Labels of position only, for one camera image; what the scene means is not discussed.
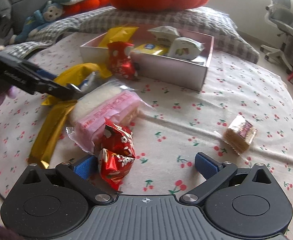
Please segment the bed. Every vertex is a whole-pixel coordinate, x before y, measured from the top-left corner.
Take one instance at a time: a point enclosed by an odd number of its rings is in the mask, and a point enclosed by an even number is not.
[[[131,123],[137,159],[120,190],[179,197],[205,180],[194,168],[195,154],[201,151],[239,167],[265,163],[293,206],[293,100],[279,76],[255,64],[258,52],[238,35],[228,15],[206,7],[158,14],[104,7],[57,21],[6,51],[29,57],[43,49],[29,60],[59,74],[82,63],[80,45],[108,28],[130,23],[171,25],[210,34],[215,37],[215,49],[200,92],[143,77],[129,83],[155,110],[143,110]],[[78,32],[61,39],[70,31]],[[7,99],[0,107],[0,208],[2,197],[25,169],[48,114],[49,107],[41,106],[44,99],[45,95],[20,91],[15,100]],[[221,140],[237,114],[258,129],[251,148],[242,155]],[[50,167],[85,155],[63,132]],[[91,181],[98,183],[99,176]],[[286,235],[293,239],[293,220]]]

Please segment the blue monkey plush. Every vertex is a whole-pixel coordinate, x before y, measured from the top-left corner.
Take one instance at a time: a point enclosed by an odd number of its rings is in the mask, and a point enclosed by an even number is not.
[[[10,44],[25,42],[28,37],[34,36],[38,31],[57,20],[62,14],[62,5],[48,1],[42,12],[37,10],[26,19],[22,32],[19,35],[13,35],[10,39]]]

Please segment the yellow foil wrapper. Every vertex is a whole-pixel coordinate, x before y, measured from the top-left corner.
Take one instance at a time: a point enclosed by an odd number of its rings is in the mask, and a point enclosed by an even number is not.
[[[102,78],[108,78],[112,75],[112,73],[107,69],[105,64],[93,64],[93,63],[85,63],[75,65],[68,70],[62,72],[59,76],[54,79],[59,85],[65,86],[67,83],[74,84],[76,86],[80,85],[85,78],[90,75],[93,71],[100,71]],[[51,106],[58,103],[60,99],[48,95],[47,99],[42,102],[43,106]]]
[[[116,27],[109,29],[98,47],[107,48],[109,43],[115,41],[127,42],[139,27]]]
[[[257,129],[249,123],[242,115],[231,122],[223,135],[224,141],[231,145],[237,153],[243,153],[250,147]]]
[[[136,47],[133,51],[162,56],[168,53],[168,48],[161,45],[155,45],[153,43],[146,43]]]
[[[44,169],[48,168],[67,115],[76,103],[76,100],[61,101],[53,106],[32,146],[28,163],[37,163]]]

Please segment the cherry pattern bedsheet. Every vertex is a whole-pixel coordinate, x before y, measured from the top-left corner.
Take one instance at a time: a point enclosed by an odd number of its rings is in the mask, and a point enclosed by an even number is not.
[[[59,74],[82,62],[79,46],[92,38],[92,34],[74,33],[30,60]],[[239,167],[265,163],[293,205],[293,100],[279,76],[214,51],[199,93],[147,78],[130,86],[154,110],[143,110],[131,123],[137,158],[120,187],[125,194],[179,197],[204,181],[194,168],[195,154],[202,151]],[[25,169],[50,109],[41,106],[44,99],[45,95],[20,91],[15,100],[6,99],[0,107],[0,194],[4,197]],[[251,148],[242,155],[220,137],[237,114],[258,130]],[[63,132],[50,167],[84,155]],[[286,235],[293,239],[293,220]]]

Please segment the chair base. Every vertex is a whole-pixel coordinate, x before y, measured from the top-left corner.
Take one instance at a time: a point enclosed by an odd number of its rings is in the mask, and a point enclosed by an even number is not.
[[[276,49],[276,48],[272,48],[266,45],[261,45],[260,46],[260,51],[264,52],[264,51],[269,51],[265,54],[264,58],[266,60],[268,60],[270,57],[271,58],[281,58],[282,61],[284,62],[284,64],[287,66],[287,68],[291,71],[293,71],[293,68],[291,66],[291,64],[288,62],[288,60],[286,59],[284,52],[280,49]]]

